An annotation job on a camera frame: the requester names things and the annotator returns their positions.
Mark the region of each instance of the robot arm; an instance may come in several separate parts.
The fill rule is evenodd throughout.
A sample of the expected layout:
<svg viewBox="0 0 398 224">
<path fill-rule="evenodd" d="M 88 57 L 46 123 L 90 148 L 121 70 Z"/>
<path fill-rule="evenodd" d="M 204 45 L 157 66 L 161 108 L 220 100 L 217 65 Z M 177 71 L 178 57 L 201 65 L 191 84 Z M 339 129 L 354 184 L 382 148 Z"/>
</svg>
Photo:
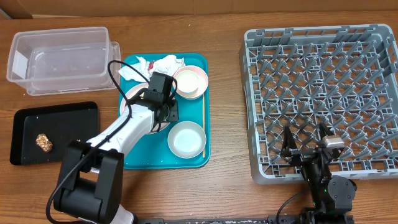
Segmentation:
<svg viewBox="0 0 398 224">
<path fill-rule="evenodd" d="M 329 163 L 338 159 L 345 149 L 344 141 L 333 134 L 323 123 L 319 125 L 321 140 L 315 149 L 299 150 L 295 139 L 286 126 L 281 156 L 289 158 L 291 166 L 299 167 L 310 187 L 315 208 L 304 208 L 299 223 L 352 224 L 352 217 L 346 215 L 353 208 L 356 184 L 345 177 L 332 176 Z M 276 223 L 281 223 L 280 210 Z"/>
<path fill-rule="evenodd" d="M 55 194 L 54 208 L 88 223 L 133 224 L 136 218 L 121 205 L 124 158 L 134 145 L 161 122 L 178 121 L 178 104 L 170 96 L 173 77 L 154 72 L 148 89 L 128 100 L 132 113 L 124 113 L 98 136 L 86 143 L 71 142 L 62 161 L 58 184 L 90 150 L 110 133 L 128 122 L 108 142 L 97 149 L 84 166 L 74 173 Z M 80 172 L 96 172 L 97 182 L 80 177 Z"/>
</svg>

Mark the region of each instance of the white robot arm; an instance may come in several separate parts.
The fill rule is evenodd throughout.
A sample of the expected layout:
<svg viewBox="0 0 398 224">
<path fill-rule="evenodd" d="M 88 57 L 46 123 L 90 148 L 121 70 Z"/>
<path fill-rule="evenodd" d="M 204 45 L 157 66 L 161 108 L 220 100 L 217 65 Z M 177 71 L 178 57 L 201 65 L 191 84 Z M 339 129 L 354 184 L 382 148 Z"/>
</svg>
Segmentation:
<svg viewBox="0 0 398 224">
<path fill-rule="evenodd" d="M 56 210 L 78 217 L 85 223 L 136 223 L 134 215 L 120 205 L 124 158 L 154 126 L 178 121 L 177 100 L 173 99 L 175 91 L 170 96 L 173 82 L 173 77 L 154 72 L 148 89 L 142 90 L 144 96 L 141 98 L 140 92 L 127 100 L 131 114 L 126 108 L 98 136 L 86 143 L 70 143 L 58 177 L 57 188 L 60 190 L 55 191 L 53 198 Z M 78 162 L 84 165 L 73 171 Z M 98 174 L 97 182 L 80 177 L 80 172 L 89 171 Z"/>
</svg>

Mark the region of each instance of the wood grain surface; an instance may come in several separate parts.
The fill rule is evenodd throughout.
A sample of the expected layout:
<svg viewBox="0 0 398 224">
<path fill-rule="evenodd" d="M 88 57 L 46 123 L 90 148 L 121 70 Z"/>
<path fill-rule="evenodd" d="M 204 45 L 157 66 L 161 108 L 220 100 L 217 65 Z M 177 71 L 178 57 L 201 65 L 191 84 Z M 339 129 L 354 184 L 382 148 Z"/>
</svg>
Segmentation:
<svg viewBox="0 0 398 224">
<path fill-rule="evenodd" d="M 248 29 L 385 23 L 398 34 L 397 11 L 148 16 L 0 21 L 0 223 L 48 223 L 45 204 L 60 163 L 13 166 L 9 162 L 12 120 L 22 108 L 95 101 L 101 129 L 117 117 L 118 91 L 29 96 L 6 80 L 9 49 L 16 32 L 105 26 L 120 44 L 122 58 L 155 52 L 198 52 L 210 78 L 211 158 L 200 169 L 124 171 L 122 205 L 139 217 L 239 218 L 275 215 L 305 185 L 257 185 L 250 175 L 246 107 L 238 50 Z M 88 174 L 85 177 L 95 178 Z M 398 180 L 356 181 L 356 223 L 397 223 Z M 298 213 L 310 196 L 289 204 Z M 69 216 L 53 211 L 58 220 Z"/>
</svg>

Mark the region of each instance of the plastic container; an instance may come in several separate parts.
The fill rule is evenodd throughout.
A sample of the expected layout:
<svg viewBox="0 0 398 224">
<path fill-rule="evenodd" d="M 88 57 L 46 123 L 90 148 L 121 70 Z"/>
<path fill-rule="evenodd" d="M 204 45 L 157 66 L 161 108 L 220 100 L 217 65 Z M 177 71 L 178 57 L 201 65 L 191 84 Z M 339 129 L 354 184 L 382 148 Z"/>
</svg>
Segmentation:
<svg viewBox="0 0 398 224">
<path fill-rule="evenodd" d="M 305 150 L 316 147 L 321 122 L 345 141 L 332 175 L 398 178 L 397 51 L 384 24 L 247 31 L 240 61 L 252 178 L 303 181 L 279 155 L 283 127 Z"/>
<path fill-rule="evenodd" d="M 108 62 L 120 60 L 119 44 L 105 27 L 37 30 L 14 36 L 7 79 L 33 96 L 115 88 Z M 113 64 L 115 80 L 120 80 Z"/>
</svg>

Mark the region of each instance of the clear plastic container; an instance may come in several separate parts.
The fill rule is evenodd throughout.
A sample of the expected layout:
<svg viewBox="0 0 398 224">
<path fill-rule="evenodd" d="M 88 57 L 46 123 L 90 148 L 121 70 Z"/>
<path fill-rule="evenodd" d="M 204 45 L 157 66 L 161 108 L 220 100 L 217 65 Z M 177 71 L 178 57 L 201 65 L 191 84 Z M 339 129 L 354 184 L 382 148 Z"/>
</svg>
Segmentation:
<svg viewBox="0 0 398 224">
<path fill-rule="evenodd" d="M 33 96 L 115 88 L 107 66 L 120 48 L 105 27 L 38 30 L 14 36 L 7 79 Z M 112 74 L 120 81 L 119 64 Z"/>
</svg>

